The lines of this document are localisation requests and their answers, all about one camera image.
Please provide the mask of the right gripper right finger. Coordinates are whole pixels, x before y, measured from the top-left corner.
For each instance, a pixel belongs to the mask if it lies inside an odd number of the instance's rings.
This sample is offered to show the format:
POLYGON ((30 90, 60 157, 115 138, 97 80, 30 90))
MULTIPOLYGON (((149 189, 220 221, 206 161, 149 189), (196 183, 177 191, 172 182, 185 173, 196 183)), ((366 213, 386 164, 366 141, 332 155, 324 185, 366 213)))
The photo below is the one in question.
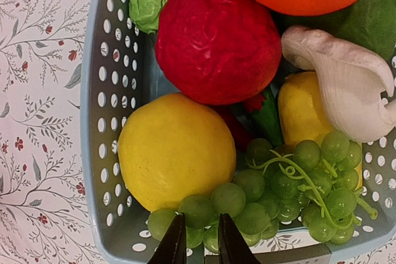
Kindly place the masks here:
POLYGON ((228 213, 220 215, 218 248, 222 264, 260 264, 228 213))

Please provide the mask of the green toy grapes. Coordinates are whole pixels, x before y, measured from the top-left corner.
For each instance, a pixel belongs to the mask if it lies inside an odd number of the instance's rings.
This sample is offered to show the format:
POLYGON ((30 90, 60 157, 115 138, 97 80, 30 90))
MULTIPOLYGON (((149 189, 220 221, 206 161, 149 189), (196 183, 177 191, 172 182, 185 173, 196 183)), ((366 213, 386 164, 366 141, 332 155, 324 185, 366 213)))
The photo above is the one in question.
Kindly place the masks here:
POLYGON ((246 150, 247 168, 231 182, 208 197, 184 198, 177 210, 151 212, 148 231, 160 241, 172 220, 183 215, 187 247, 202 245, 217 253, 221 215, 231 216, 250 247, 275 237, 282 223, 300 219, 315 241, 343 245, 358 225, 357 207, 372 219, 378 216, 361 197, 361 160, 361 146, 337 130, 321 142, 306 139, 294 148, 274 148, 256 138, 246 150))

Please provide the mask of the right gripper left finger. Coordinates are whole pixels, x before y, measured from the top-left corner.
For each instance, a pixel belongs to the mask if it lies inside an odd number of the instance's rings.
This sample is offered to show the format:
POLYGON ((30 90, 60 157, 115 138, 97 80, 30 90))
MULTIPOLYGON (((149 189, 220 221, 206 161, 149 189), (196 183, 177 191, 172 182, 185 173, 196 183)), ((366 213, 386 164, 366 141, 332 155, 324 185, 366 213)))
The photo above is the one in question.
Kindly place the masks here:
POLYGON ((185 216, 176 215, 148 264, 186 264, 186 250, 185 216))

